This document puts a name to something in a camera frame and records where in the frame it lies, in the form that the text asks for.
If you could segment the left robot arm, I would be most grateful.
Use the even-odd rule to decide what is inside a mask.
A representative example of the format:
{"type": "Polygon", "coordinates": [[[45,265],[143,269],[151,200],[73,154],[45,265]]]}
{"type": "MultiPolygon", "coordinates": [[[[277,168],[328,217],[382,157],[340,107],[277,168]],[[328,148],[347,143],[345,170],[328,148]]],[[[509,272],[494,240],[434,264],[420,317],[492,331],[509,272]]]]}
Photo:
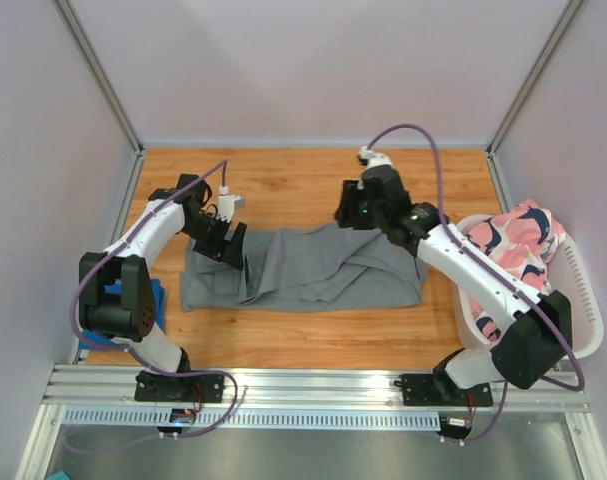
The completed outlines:
{"type": "Polygon", "coordinates": [[[180,401],[192,389],[187,353],[156,322],[150,271],[168,241],[179,233],[191,238],[196,253],[242,269],[244,223],[233,217],[244,204],[227,185],[212,189],[205,177],[182,174],[175,187],[158,188],[127,232],[101,252],[79,261],[79,285],[71,305],[77,334],[86,331],[108,346],[132,354],[160,374],[157,388],[180,401]]]}

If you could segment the blue t-shirt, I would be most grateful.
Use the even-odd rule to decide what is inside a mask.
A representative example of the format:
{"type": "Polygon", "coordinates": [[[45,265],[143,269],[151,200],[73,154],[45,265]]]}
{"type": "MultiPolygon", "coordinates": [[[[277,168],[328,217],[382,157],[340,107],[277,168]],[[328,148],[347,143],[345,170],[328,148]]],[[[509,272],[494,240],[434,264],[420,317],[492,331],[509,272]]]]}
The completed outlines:
{"type": "MultiPolygon", "coordinates": [[[[152,293],[154,296],[154,301],[156,305],[156,318],[155,323],[159,326],[159,328],[164,331],[165,330],[165,311],[166,311],[166,292],[164,287],[161,285],[159,279],[151,280],[152,293]]],[[[120,294],[121,293],[121,284],[116,282],[112,285],[107,285],[105,287],[105,292],[109,294],[120,294]]],[[[88,344],[88,341],[95,343],[97,345],[114,345],[114,342],[111,339],[104,338],[98,335],[95,332],[84,332],[83,333],[85,341],[79,342],[80,349],[87,350],[96,350],[96,347],[93,347],[88,344]]]]}

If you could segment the grey shirt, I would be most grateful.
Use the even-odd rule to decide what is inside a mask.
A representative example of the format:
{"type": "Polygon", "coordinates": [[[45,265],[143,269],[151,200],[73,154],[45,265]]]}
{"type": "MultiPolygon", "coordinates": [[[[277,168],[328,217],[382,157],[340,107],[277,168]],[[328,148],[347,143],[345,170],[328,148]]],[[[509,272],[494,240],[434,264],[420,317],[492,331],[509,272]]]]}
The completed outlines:
{"type": "Polygon", "coordinates": [[[237,270],[188,250],[180,276],[183,311],[197,308],[325,312],[413,307],[426,265],[379,230],[249,231],[237,270]]]}

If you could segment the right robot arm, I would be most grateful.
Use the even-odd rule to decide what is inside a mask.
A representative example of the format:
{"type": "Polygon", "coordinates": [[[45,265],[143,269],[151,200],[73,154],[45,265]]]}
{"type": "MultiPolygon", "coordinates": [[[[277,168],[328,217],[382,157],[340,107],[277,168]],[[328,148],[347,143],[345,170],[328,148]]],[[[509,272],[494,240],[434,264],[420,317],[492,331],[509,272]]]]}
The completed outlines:
{"type": "Polygon", "coordinates": [[[574,361],[569,299],[544,295],[481,254],[436,206],[414,203],[390,166],[342,184],[335,219],[342,228],[379,229],[414,258],[446,275],[499,327],[498,340],[446,357],[434,370],[439,401],[458,404],[480,384],[505,381],[526,390],[563,358],[574,361]]]}

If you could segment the pink patterned garment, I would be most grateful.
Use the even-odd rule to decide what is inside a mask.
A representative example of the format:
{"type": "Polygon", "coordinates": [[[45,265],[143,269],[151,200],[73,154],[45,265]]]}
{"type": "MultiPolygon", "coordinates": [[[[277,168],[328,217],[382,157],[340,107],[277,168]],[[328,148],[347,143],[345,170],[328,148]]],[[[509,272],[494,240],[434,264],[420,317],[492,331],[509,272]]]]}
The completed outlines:
{"type": "Polygon", "coordinates": [[[543,294],[552,292],[548,266],[566,230],[550,210],[528,199],[473,226],[467,238],[508,274],[543,294]]]}

